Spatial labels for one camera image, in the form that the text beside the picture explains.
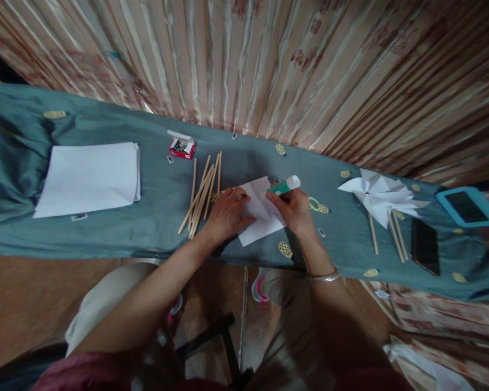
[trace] wooden stick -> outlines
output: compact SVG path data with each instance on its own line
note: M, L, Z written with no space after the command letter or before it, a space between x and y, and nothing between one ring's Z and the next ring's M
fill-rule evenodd
M201 219L201 213L203 212L203 204L204 204L205 197L206 197L206 195L208 193L208 189L209 189L208 180L210 179L210 177L213 176L214 172L215 172L214 165L212 165L208 175L206 176L207 182L206 182L205 187L203 188L203 194L201 195L201 198L199 199L198 208L197 208L198 211L194 217L194 225L192 226L192 229L190 230L190 238L194 238L194 236L196 235L197 227L199 225L199 220Z
M393 209L393 217L395 218L395 225L397 226L397 234L398 238L400 240L400 245L402 246L402 252L404 253L404 258L406 258L406 261L409 260L408 257L408 252L406 251L406 246L404 244L404 239L402 238L402 231L400 230L400 224L398 223L398 217L397 214L395 213L395 209Z
M203 186L203 189L201 189L201 197L197 201L197 205L194 208L194 211L192 212L192 228L190 230L189 238L194 237L195 232L197 230L197 225L199 224L199 219L201 217L201 213L203 213L203 206L205 204L205 196L207 189L209 188L210 185L210 180L212 175L214 174L214 165L210 167L210 170L208 171L208 174L206 175L206 182L205 185Z
M373 248L375 249L375 254L379 255L379 246L377 245L377 237L375 236L375 228L373 227L373 217L369 213L369 228L371 229L371 238L373 239Z
M397 233L395 232L395 226L393 225L393 219L391 218L390 209L387 210L387 217L390 219L391 232L393 233L393 239L395 240L395 244L397 245L398 256L400 257L400 260L404 262L404 256L402 255L402 250L400 249L400 244L398 242Z
M219 154L217 154L216 167L214 168L214 172L212 173L212 180L210 181L210 191L208 192L208 197L206 199L206 208L205 208L205 215L203 216L203 220L206 220L206 215L208 215L208 208L210 207L210 198L212 198L212 190L214 189L214 182L216 181L218 165L219 165Z
M203 212L203 206L204 206L204 192L205 189L208 187L208 182L206 183L206 186L203 188L203 193L201 195L201 198L199 199L196 208L194 209L193 212L193 219L192 219L192 229L190 230L189 233L189 239L192 239L195 235L195 232L197 231L197 226L199 224L199 219L201 217L201 213Z
M201 178L201 182L205 180L206 178L206 170L208 169L208 166L210 164L210 158L212 157L212 155L208 155L208 158L206 160L206 164L205 164L205 170L203 171L203 177ZM192 218L194 217L194 214L191 215L190 219L189 219L189 231L190 229L192 228L192 225L191 225L191 222L192 222Z
M203 182L201 182L201 186L199 187L199 193L197 193L196 197L194 198L194 202L193 204L190 206L190 209L189 211L186 213L186 216L185 216L185 219L183 220L183 223L181 224L181 227L179 227L179 231L178 231L178 235L181 233L181 231L183 231L183 228L185 227L185 224L186 222L189 220L189 217L190 215L192 214L192 210L194 209L194 207L197 205L197 201L199 200L199 198L201 197L201 189L203 188L203 186L206 185L206 183L208 182L210 178L207 176Z
M221 163L223 161L223 151L219 151L219 173L217 178L217 196L221 193Z
M192 178L192 195L190 196L190 206L192 206L194 202L194 196L196 195L196 173L197 173L197 157L194 158L194 176ZM192 216L189 217L189 231L190 231L191 223L192 223Z

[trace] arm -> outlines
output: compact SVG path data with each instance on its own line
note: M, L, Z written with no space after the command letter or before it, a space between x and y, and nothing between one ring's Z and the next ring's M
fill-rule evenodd
M249 201L250 197L243 189L228 188L217 199L201 232L137 286L71 355L132 351L145 345L205 259L223 241L254 222L252 217L241 219L242 210Z
M289 198L289 202L285 202L271 192L266 194L297 237L308 273L312 276L333 273L335 267L322 246L311 218L308 196L299 189L292 190L285 194ZM312 282L311 290L317 334L327 351L330 367L337 376L359 367L391 367L342 279Z

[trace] paper pinwheel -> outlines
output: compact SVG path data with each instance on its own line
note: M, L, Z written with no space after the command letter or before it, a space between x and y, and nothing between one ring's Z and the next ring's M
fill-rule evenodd
M399 180L387 178L377 172L360 169L361 178L354 178L340 186L356 195L370 215L387 229L388 211L398 210L407 215L420 217L417 208L425 207L431 202L413 200L413 192Z

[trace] smartphone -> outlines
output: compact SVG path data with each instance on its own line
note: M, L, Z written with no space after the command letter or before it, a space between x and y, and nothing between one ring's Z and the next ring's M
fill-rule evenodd
M414 218L411 222L411 238L413 261L432 275L440 277L436 231L422 220Z

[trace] bracelet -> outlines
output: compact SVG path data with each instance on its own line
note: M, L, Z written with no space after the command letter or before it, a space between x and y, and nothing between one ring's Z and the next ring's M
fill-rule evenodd
M308 278L310 280L315 281L315 282L332 282L341 276L337 269L335 269L335 271L333 273L325 275L325 276L312 276L310 274L306 274L306 275L308 276Z

